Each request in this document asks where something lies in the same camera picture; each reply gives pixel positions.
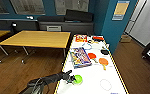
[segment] wall sign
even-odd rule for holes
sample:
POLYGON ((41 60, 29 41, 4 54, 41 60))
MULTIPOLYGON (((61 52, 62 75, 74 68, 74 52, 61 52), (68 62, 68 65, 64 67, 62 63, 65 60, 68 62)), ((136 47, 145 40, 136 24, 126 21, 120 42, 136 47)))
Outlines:
POLYGON ((123 20, 130 1, 118 1, 112 20, 123 20))

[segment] green object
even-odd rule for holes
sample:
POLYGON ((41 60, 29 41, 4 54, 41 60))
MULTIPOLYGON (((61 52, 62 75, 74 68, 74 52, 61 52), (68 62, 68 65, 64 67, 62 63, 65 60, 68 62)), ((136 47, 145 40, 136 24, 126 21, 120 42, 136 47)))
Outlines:
POLYGON ((75 79, 76 79, 76 80, 74 80, 75 84, 81 84, 83 81, 83 79, 80 75, 75 75, 75 79))

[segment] table leg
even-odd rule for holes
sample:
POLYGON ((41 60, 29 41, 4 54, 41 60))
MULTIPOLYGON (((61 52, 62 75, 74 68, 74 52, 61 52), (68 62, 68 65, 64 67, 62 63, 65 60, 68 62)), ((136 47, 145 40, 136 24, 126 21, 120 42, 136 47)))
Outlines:
POLYGON ((28 58, 28 56, 30 56, 30 55, 32 55, 33 53, 35 53, 35 51, 34 50, 32 50, 30 53, 28 53, 28 51, 27 51, 27 49, 23 46, 23 49, 24 49, 24 51, 25 51, 25 53, 27 54, 23 59, 22 59, 22 63, 23 64, 25 64, 24 63, 24 60, 26 60, 27 58, 28 58))
POLYGON ((1 48, 1 50, 6 54, 6 55, 8 55, 8 53, 6 52, 6 50, 0 45, 0 48, 1 48))
POLYGON ((27 49, 26 49, 24 46, 23 46, 23 49, 24 49, 25 53, 26 53, 27 55, 29 55, 27 49))
POLYGON ((66 57, 66 48, 63 48, 63 55, 64 55, 64 58, 66 57))

